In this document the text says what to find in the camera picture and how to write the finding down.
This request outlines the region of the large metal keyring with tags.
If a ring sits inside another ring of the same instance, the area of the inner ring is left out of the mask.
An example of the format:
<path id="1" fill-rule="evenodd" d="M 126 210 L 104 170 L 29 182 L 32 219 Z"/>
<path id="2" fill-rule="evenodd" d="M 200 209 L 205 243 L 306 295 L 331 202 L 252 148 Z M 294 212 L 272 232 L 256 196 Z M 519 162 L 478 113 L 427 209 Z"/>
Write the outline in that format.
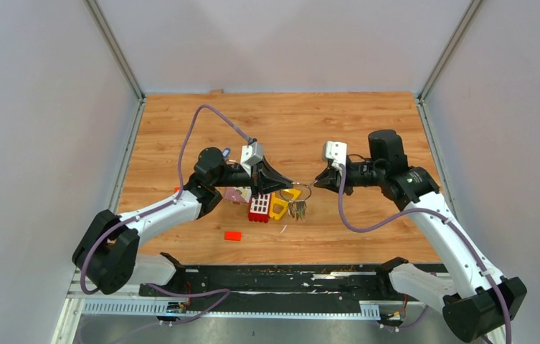
<path id="1" fill-rule="evenodd" d="M 288 214 L 296 221 L 305 221 L 305 213 L 307 210 L 307 200 L 312 196 L 312 183 L 293 182 L 290 190 L 299 191 L 301 188 L 307 191 L 307 194 L 300 194 L 297 197 L 291 197 L 286 199 L 283 195 L 287 189 L 281 189 L 278 191 L 282 200 L 288 203 Z"/>

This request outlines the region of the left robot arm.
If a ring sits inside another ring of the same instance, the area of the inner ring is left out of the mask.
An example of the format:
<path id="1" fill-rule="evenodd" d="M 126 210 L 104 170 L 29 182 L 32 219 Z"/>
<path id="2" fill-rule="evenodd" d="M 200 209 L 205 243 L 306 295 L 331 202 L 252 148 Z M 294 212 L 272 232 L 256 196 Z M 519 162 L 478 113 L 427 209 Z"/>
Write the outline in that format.
<path id="1" fill-rule="evenodd" d="M 222 200 L 221 187 L 248 187 L 255 198 L 293 187 L 291 179 L 268 163 L 261 145 L 243 149 L 242 160 L 229 164 L 220 149 L 205 148 L 193 174 L 175 194 L 135 211 L 97 213 L 72 255 L 81 281 L 91 281 L 105 295 L 142 284 L 158 285 L 168 296 L 179 295 L 185 276 L 167 256 L 139 253 L 146 242 L 209 214 Z"/>

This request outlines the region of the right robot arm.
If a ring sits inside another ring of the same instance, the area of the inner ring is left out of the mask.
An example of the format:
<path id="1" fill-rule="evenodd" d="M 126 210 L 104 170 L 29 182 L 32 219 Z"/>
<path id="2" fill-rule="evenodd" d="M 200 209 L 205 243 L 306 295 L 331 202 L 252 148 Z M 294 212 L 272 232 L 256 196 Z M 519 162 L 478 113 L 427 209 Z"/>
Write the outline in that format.
<path id="1" fill-rule="evenodd" d="M 424 234 L 449 277 L 439 278 L 397 257 L 384 263 L 375 289 L 384 299 L 398 294 L 419 300 L 442 314 L 451 332 L 465 343 L 482 338 L 487 343 L 511 343 L 512 322 L 527 293 L 518 277 L 506 277 L 477 247 L 455 218 L 440 187 L 427 170 L 411 166 L 402 138 L 394 130 L 369 134 L 370 155 L 349 157 L 338 141 L 323 145 L 327 166 L 315 186 L 339 198 L 356 187 L 378 187 Z"/>

